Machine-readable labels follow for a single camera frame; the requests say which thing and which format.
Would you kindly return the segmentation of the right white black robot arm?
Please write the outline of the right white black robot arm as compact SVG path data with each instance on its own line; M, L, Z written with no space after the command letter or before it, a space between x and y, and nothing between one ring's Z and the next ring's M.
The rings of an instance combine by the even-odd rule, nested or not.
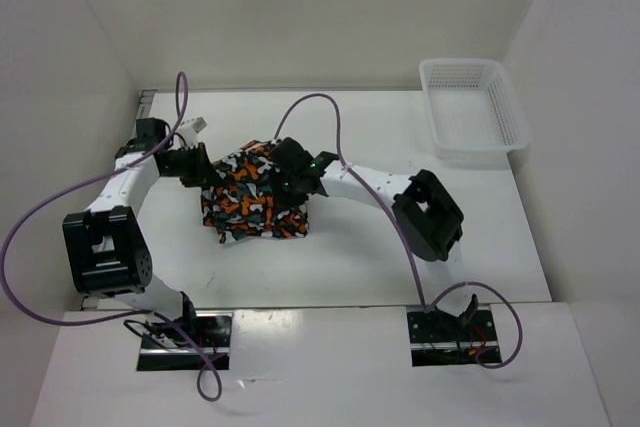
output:
M320 195L380 208L437 293L464 280L464 216L434 173L392 174L348 164L331 152L312 156L292 138L278 141L271 157L274 196L283 205Z

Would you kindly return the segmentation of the orange camouflage shorts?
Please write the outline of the orange camouflage shorts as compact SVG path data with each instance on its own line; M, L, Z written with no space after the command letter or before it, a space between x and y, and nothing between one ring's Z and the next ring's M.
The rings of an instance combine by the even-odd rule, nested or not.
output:
M201 189L202 224L212 228L221 244L252 237L304 238L309 232L304 199L284 206L274 182L280 173L272 151L277 140L252 140L214 161L221 183Z

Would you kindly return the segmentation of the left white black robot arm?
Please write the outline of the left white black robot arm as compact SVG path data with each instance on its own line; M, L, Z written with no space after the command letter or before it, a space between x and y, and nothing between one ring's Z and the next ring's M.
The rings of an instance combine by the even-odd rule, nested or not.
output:
M151 187L162 177L180 180L187 188L210 187L218 179L198 134L203 118L183 121L173 143L148 156L166 134L168 124L157 118L136 121L135 136L115 155L118 174L79 213L67 215L62 231L76 290L99 298L114 298L136 310L167 317L164 334L175 345L196 341L200 323L188 295L167 286L153 273L153 261L138 224Z

